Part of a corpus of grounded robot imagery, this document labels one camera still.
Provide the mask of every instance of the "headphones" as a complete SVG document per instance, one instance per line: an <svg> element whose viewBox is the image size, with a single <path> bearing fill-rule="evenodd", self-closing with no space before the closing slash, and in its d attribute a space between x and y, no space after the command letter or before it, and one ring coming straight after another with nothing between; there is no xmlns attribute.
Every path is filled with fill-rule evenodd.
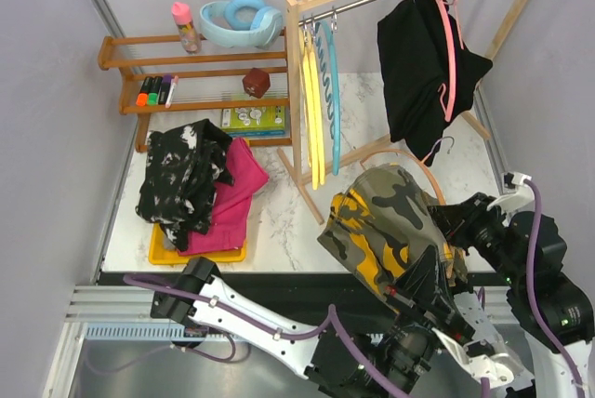
<svg viewBox="0 0 595 398"><path fill-rule="evenodd" d="M238 10L246 7L257 12L250 22L236 18ZM216 17L223 17L232 29L217 26L211 20ZM267 48L283 29L283 14L263 0L215 1L201 7L200 29L207 40L220 46Z"/></svg>

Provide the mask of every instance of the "white marble surface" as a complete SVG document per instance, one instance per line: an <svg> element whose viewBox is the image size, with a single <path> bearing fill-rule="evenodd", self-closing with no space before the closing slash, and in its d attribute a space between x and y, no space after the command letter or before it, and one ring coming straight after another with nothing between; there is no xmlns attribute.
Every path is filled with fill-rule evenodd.
<svg viewBox="0 0 595 398"><path fill-rule="evenodd" d="M342 74L340 90L343 153L388 132L378 73ZM204 117L218 124L220 111L154 114L150 129L165 131ZM455 138L455 146L447 153L447 141L431 167L446 201L460 202L477 191L497 195L496 181L483 140L462 118L455 120L446 135ZM285 151L291 160L291 148L287 147ZM343 267L316 241L324 226L316 223L301 199L277 156L276 148L255 148L254 154L271 180L255 195L252 203L248 219L248 255L243 262L219 264L219 267L226 272L344 272ZM103 264L105 272L167 272L183 268L155 266L147 260L152 225L135 213L139 188L144 180L145 160L144 153L134 153L132 157ZM414 174L417 182L431 192L430 184L413 162L398 159L394 154L383 154L371 158L368 164L387 161L402 163ZM337 177L327 177L326 184L318 191L314 192L309 187L324 216L332 196L345 190L360 173L359 164L354 164L342 168ZM487 263L473 251L468 258L468 266L474 272L490 271Z"/></svg>

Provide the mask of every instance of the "wooden frame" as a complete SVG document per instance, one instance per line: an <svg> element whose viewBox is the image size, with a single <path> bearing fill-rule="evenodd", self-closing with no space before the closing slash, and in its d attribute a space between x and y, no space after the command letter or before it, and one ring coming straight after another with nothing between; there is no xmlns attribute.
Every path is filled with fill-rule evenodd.
<svg viewBox="0 0 595 398"><path fill-rule="evenodd" d="M324 222L323 216L316 207L316 204L312 201L308 191L305 189L305 185L311 182L311 172L302 173L301 170L301 130L300 130L300 111L301 111L301 95L300 95L300 80L299 80L299 41L298 41L298 22L302 14L310 13L316 7L326 5L329 3L336 2L338 0L285 0L286 2L286 43L287 43L287 77L288 85L292 93L291 102L291 127L292 135L296 138L293 139L293 165L291 166L283 150L278 149L277 152L281 157L281 161L284 163L285 168L289 172L292 180L296 183L296 186L306 201L306 204L310 208L312 214L316 220L322 224ZM496 36L494 37L492 44L486 54L486 57L493 59L496 56L497 51L501 48L502 44L506 40L510 30L514 23L522 13L523 8L527 4L528 0L514 0L510 6L509 12L502 21L502 24L498 28ZM485 127L469 112L461 114L461 116L478 132L484 139L490 139L490 133ZM382 150L390 145L389 136L383 136L373 142L370 142L363 147L353 150L349 153L344 154L341 157L341 166L346 166L360 159L372 152ZM327 171L332 167L332 163L326 164Z"/></svg>
<svg viewBox="0 0 595 398"><path fill-rule="evenodd" d="M285 30L281 32L281 36L285 36ZM287 79L287 97L286 98L266 98L266 99L243 99L243 100L197 100L196 102L180 102L173 103L170 108L165 105L147 105L139 107L135 103L135 99L139 93L140 85L145 77L164 75L164 73L135 73L133 68L140 68L143 66L161 66L161 65L178 65L178 64L194 64L194 63L211 63L211 62L226 62L226 61L250 61L250 60L285 60L285 66L270 66L260 67L262 71L269 74L288 73L287 59L288 49L287 42L284 40L283 51L272 52L254 52L246 54L223 54L223 55L199 55L199 56L185 56L185 57L160 57L151 59L127 59L122 48L119 46L129 45L148 45L156 43L174 43L178 42L177 35L156 35L148 37L129 37L129 38L113 38L105 37L101 45L98 55L99 67L107 71L110 68L118 68L122 75L122 91L120 99L118 100L118 109L120 114L136 114L137 115L137 136L135 138L135 149L137 152L146 152L147 131L149 130L149 122L151 114L164 112L187 112L196 110L214 110L223 108L241 108L252 106L284 106L290 107L292 104L289 93L291 93L290 81ZM229 70L207 70L207 71L184 71L178 72L176 75L180 78L196 78L196 77L226 77L245 75L251 68L244 69L229 69ZM297 93L296 101L293 102L299 105L299 92ZM291 121L289 130L289 137L285 138L270 138L270 139L251 139L252 146L277 146L277 145L291 145L294 141L299 141L299 125L297 129Z"/></svg>

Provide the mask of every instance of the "red cube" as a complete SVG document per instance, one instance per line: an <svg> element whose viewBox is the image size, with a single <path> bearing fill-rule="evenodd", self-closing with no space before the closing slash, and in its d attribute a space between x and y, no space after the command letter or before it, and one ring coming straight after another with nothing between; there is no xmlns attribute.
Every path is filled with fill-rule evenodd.
<svg viewBox="0 0 595 398"><path fill-rule="evenodd" d="M264 93L271 87L271 78L269 73L258 68L252 68L250 73L246 74L242 79L244 91L250 96L260 99Z"/></svg>

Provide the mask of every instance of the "bottle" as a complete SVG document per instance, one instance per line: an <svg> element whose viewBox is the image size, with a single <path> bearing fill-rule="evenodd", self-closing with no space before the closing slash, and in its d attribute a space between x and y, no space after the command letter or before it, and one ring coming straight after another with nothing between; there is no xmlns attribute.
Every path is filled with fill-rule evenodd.
<svg viewBox="0 0 595 398"><path fill-rule="evenodd" d="M179 39L182 47L189 54L198 54L201 51L201 38L194 29L190 6L176 2L171 7L171 13L174 16L176 25L178 25Z"/></svg>

